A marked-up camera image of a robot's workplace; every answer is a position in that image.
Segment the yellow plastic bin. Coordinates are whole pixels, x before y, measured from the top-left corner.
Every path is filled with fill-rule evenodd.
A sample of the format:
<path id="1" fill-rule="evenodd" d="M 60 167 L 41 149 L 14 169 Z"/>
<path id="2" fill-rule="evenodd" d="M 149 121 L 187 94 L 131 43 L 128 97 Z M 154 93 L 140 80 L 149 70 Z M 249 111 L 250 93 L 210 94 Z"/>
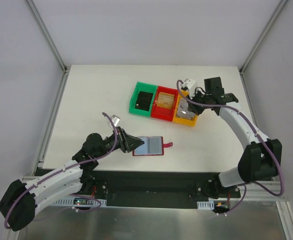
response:
<path id="1" fill-rule="evenodd" d="M 175 106 L 175 110 L 174 110 L 173 120 L 172 121 L 174 123 L 178 123 L 178 124 L 182 124 L 182 125 L 194 127 L 196 125 L 196 122 L 197 122 L 197 118 L 198 118 L 197 115 L 195 115 L 195 117 L 194 117 L 193 120 L 186 120 L 186 119 L 183 119 L 183 118 L 176 117 L 176 113 L 177 113 L 178 104 L 179 104 L 180 99 L 184 99 L 184 98 L 179 94 L 178 97 L 177 97 L 176 106 Z"/>

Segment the green plastic bin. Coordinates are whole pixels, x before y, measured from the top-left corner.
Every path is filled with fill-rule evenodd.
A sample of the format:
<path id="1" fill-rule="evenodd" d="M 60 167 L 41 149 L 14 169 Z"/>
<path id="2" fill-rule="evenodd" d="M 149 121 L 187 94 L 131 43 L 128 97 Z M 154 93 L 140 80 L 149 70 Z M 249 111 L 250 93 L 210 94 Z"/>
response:
<path id="1" fill-rule="evenodd" d="M 137 82 L 129 102 L 129 113 L 150 117 L 158 86 Z"/>

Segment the aluminium table rail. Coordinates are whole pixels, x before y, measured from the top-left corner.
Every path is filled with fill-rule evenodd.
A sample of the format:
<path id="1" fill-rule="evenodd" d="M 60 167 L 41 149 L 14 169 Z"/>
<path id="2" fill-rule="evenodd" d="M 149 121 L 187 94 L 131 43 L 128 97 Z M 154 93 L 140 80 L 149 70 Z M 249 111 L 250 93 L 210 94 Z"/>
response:
<path id="1" fill-rule="evenodd" d="M 243 73 L 242 69 L 239 70 L 239 74 L 241 77 L 243 88 L 246 92 L 246 97 L 247 97 L 248 105 L 250 108 L 250 114 L 251 114 L 253 123 L 256 126 L 256 128 L 258 128 L 253 104 L 252 104 L 251 97 L 250 97 L 249 91 L 248 91 L 246 83 L 245 83 L 244 73 Z M 281 164 L 280 164 L 279 160 L 277 159 L 277 157 L 275 156 L 275 154 L 271 151 L 270 147 L 267 146 L 267 144 L 264 142 L 262 143 L 262 145 L 263 145 L 265 151 L 268 153 L 268 155 L 272 159 L 272 162 L 275 164 L 275 168 L 276 168 L 276 171 L 277 171 L 278 177 L 279 177 L 280 190 L 279 190 L 279 192 L 273 192 L 259 181 L 253 181 L 252 183 L 258 185 L 259 187 L 261 187 L 263 190 L 265 190 L 267 193 L 271 194 L 274 197 L 277 197 L 277 198 L 282 197 L 285 193 L 285 182 L 284 182 L 283 172 L 281 169 Z"/>
<path id="2" fill-rule="evenodd" d="M 57 118 L 57 114 L 59 112 L 59 107 L 61 104 L 61 100 L 64 94 L 64 90 L 66 87 L 66 83 L 70 74 L 71 66 L 67 66 L 66 70 L 64 71 L 62 78 L 59 82 L 57 92 L 55 94 L 54 102 L 52 104 L 52 107 L 50 109 L 49 118 L 47 120 L 47 123 L 45 125 L 44 132 L 41 137 L 41 141 L 39 143 L 39 146 L 37 147 L 35 157 L 32 159 L 31 167 L 27 169 L 27 172 L 24 173 L 21 177 L 30 177 L 33 176 L 38 168 L 39 162 L 41 160 L 45 159 L 47 149 L 50 143 L 52 131 L 55 125 L 55 121 Z"/>

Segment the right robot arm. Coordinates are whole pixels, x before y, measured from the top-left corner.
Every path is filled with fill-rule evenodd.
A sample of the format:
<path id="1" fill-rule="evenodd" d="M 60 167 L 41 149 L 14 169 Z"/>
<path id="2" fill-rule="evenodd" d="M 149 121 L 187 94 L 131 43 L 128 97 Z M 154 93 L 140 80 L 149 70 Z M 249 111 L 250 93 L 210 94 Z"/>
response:
<path id="1" fill-rule="evenodd" d="M 226 93 L 220 77 L 204 80 L 204 88 L 192 79 L 178 80 L 178 91 L 186 91 L 184 99 L 188 110 L 201 115 L 210 109 L 232 129 L 243 147 L 236 167 L 216 174 L 202 189 L 204 195 L 218 199 L 236 186 L 257 184 L 269 194 L 284 194 L 284 177 L 281 170 L 282 144 L 264 134 L 243 112 L 238 98 Z"/>

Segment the red leather card holder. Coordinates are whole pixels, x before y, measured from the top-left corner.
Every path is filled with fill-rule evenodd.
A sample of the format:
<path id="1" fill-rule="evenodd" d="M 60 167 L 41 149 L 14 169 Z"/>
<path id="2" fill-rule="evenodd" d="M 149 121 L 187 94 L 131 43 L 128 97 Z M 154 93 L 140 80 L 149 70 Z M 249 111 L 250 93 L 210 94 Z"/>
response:
<path id="1" fill-rule="evenodd" d="M 142 136 L 140 139 L 144 141 L 144 144 L 132 152 L 134 157 L 163 156 L 165 148 L 170 148 L 174 145 L 173 142 L 164 143 L 162 136 Z"/>

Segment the aluminium frame post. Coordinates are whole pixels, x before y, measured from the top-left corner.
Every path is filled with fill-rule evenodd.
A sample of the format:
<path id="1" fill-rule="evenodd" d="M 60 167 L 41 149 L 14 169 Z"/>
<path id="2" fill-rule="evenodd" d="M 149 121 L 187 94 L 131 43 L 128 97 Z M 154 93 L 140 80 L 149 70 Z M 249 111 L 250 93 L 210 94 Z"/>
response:
<path id="1" fill-rule="evenodd" d="M 286 5 L 289 3 L 289 0 L 280 0 L 276 5 L 274 11 L 272 12 L 271 16 L 269 17 L 266 25 L 262 29 L 261 33 L 259 34 L 257 40 L 255 41 L 252 49 L 250 50 L 248 56 L 246 57 L 243 65 L 239 68 L 239 74 L 242 76 L 247 68 L 249 67 L 251 61 L 253 60 L 254 56 L 258 52 L 259 48 L 267 38 L 269 32 L 271 31 L 272 27 L 280 17 L 281 13 L 285 9 Z"/>
<path id="2" fill-rule="evenodd" d="M 56 46 L 56 44 L 54 43 L 51 34 L 49 33 L 49 30 L 35 4 L 35 2 L 33 0 L 25 0 L 26 5 L 28 6 L 34 20 L 35 23 L 37 24 L 48 48 L 50 49 L 53 57 L 55 58 L 57 64 L 59 65 L 60 69 L 65 73 L 67 71 L 67 66 L 64 62 L 64 60 L 61 57 L 61 54 L 59 53 L 59 50 Z"/>

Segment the left aluminium frame post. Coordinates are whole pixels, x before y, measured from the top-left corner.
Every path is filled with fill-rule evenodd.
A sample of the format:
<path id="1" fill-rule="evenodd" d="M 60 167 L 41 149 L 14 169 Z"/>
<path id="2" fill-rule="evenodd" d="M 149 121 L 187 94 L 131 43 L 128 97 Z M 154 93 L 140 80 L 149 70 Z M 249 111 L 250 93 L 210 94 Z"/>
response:
<path id="1" fill-rule="evenodd" d="M 33 0 L 25 0 L 26 5 L 28 6 L 34 20 L 35 23 L 37 24 L 48 48 L 50 49 L 53 57 L 55 58 L 57 64 L 59 65 L 60 69 L 65 73 L 67 71 L 67 66 L 64 62 L 64 60 L 61 57 L 61 54 L 59 53 L 59 50 L 56 46 L 56 44 L 54 43 L 51 34 L 49 33 L 49 30 L 35 4 L 35 2 Z"/>

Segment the red plastic bin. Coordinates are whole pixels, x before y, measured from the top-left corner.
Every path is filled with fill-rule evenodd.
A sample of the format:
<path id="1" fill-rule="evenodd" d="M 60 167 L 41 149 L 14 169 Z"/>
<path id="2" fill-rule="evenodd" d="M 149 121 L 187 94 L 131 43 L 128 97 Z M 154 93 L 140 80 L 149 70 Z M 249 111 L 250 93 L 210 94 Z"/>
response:
<path id="1" fill-rule="evenodd" d="M 173 88 L 158 86 L 151 108 L 151 117 L 168 122 L 173 121 L 178 91 Z"/>

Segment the left aluminium table rail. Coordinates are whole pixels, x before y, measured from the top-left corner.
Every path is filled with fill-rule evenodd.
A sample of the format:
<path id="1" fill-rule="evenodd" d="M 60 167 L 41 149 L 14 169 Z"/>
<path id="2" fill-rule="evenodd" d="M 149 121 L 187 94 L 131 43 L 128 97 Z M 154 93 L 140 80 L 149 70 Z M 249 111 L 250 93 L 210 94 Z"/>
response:
<path id="1" fill-rule="evenodd" d="M 35 157 L 32 159 L 31 167 L 27 169 L 27 172 L 24 173 L 21 177 L 30 177 L 33 176 L 38 168 L 39 162 L 41 160 L 45 159 L 47 149 L 50 143 L 52 131 L 55 125 L 55 121 L 57 118 L 57 114 L 59 112 L 59 107 L 61 104 L 61 100 L 64 94 L 64 90 L 66 87 L 66 83 L 70 74 L 71 66 L 67 66 L 66 70 L 64 71 L 62 78 L 59 82 L 57 92 L 55 94 L 54 102 L 52 104 L 52 107 L 50 109 L 49 118 L 47 120 L 47 123 L 45 125 L 44 132 L 41 137 L 41 141 L 39 143 L 39 146 L 37 147 Z"/>

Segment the silver diamond VIP card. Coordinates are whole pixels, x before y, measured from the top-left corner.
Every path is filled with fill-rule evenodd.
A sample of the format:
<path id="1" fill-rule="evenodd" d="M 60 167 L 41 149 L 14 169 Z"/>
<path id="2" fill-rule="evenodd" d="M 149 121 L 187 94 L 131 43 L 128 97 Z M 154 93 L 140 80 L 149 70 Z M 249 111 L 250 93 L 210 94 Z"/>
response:
<path id="1" fill-rule="evenodd" d="M 179 100 L 175 116 L 177 118 L 193 121 L 196 115 L 189 111 L 188 107 L 188 102 L 184 98 L 181 98 Z"/>

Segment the black VIP card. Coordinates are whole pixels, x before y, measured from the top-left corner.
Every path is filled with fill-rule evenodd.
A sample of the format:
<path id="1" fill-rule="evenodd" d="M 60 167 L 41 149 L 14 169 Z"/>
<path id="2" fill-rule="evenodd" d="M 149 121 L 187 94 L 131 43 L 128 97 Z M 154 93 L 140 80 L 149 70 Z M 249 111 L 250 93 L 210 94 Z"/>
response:
<path id="1" fill-rule="evenodd" d="M 135 109 L 148 112 L 150 110 L 152 99 L 153 99 L 152 93 L 140 91 L 137 95 L 136 102 L 134 104 Z"/>

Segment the gold VIP card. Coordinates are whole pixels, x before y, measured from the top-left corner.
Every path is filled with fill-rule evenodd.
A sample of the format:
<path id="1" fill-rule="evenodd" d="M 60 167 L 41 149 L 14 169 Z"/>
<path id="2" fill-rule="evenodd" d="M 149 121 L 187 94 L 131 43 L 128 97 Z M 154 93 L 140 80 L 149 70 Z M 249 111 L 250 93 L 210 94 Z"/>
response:
<path id="1" fill-rule="evenodd" d="M 173 108 L 174 100 L 174 94 L 159 92 L 156 100 L 156 106 L 171 110 Z"/>

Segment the right aluminium table rail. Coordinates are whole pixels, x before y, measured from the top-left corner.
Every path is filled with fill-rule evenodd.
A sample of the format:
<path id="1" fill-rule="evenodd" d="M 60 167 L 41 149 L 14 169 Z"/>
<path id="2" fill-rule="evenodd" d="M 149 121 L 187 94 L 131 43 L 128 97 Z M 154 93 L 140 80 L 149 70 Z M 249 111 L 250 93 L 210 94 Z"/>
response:
<path id="1" fill-rule="evenodd" d="M 256 128 L 258 128 L 253 104 L 252 104 L 251 97 L 250 97 L 249 91 L 248 91 L 246 83 L 245 83 L 244 73 L 243 73 L 242 69 L 239 70 L 239 74 L 241 77 L 243 88 L 246 92 L 246 97 L 247 97 L 248 105 L 250 108 L 250 114 L 251 114 L 253 123 L 256 126 Z M 270 147 L 267 146 L 267 144 L 264 142 L 262 143 L 262 145 L 263 145 L 265 151 L 268 153 L 268 155 L 272 159 L 272 162 L 275 164 L 275 168 L 276 168 L 276 171 L 277 171 L 278 177 L 279 177 L 280 190 L 279 190 L 279 192 L 273 192 L 259 181 L 253 181 L 252 183 L 258 185 L 259 187 L 261 187 L 263 190 L 265 190 L 267 193 L 271 194 L 274 197 L 277 197 L 277 198 L 282 197 L 285 193 L 285 182 L 284 182 L 283 172 L 281 169 L 281 164 L 280 164 L 279 160 L 277 159 L 277 157 L 275 156 L 275 154 L 271 151 Z"/>

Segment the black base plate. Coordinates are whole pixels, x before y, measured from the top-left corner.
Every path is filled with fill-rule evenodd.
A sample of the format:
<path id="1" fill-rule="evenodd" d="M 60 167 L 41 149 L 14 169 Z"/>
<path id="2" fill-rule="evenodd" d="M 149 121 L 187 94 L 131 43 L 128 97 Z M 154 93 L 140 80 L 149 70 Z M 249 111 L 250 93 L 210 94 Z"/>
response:
<path id="1" fill-rule="evenodd" d="M 80 194 L 95 193 L 109 207 L 195 209 L 207 201 L 204 187 L 214 172 L 142 172 L 91 170 L 81 178 Z"/>

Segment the right aluminium frame post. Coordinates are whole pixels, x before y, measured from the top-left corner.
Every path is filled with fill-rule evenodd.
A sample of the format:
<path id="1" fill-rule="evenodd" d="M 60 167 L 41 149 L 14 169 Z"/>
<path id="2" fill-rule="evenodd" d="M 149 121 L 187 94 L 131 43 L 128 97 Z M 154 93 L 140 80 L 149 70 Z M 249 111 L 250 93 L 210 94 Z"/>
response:
<path id="1" fill-rule="evenodd" d="M 258 52 L 259 48 L 267 38 L 269 32 L 271 31 L 272 27 L 280 17 L 281 13 L 285 9 L 286 5 L 289 3 L 289 0 L 280 0 L 276 5 L 274 11 L 272 12 L 271 16 L 269 17 L 266 25 L 262 29 L 261 33 L 259 34 L 257 40 L 255 41 L 252 49 L 250 50 L 248 56 L 246 57 L 243 65 L 239 68 L 239 74 L 242 76 L 247 68 L 249 67 L 251 61 L 253 60 L 254 56 Z"/>

